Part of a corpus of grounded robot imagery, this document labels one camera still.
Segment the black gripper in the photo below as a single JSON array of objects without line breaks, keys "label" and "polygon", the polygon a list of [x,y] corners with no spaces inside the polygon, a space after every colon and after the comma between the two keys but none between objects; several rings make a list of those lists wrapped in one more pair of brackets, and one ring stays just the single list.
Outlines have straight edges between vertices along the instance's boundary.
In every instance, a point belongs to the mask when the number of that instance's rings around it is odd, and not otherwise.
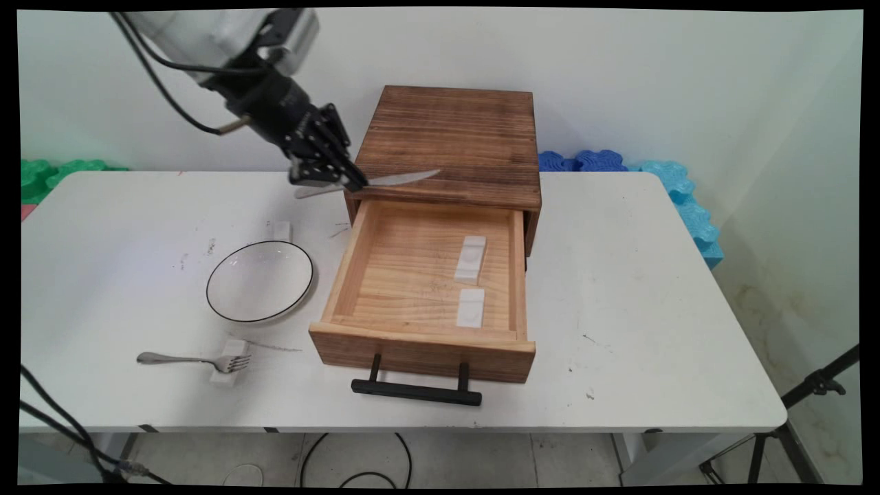
[{"label": "black gripper", "polygon": [[289,181],[305,187],[337,183],[355,193],[368,179],[353,163],[350,139],[336,106],[320,109],[305,91],[276,69],[251,75],[216,74],[202,84],[219,94],[236,119],[216,128],[223,137],[248,127],[291,159]]}]

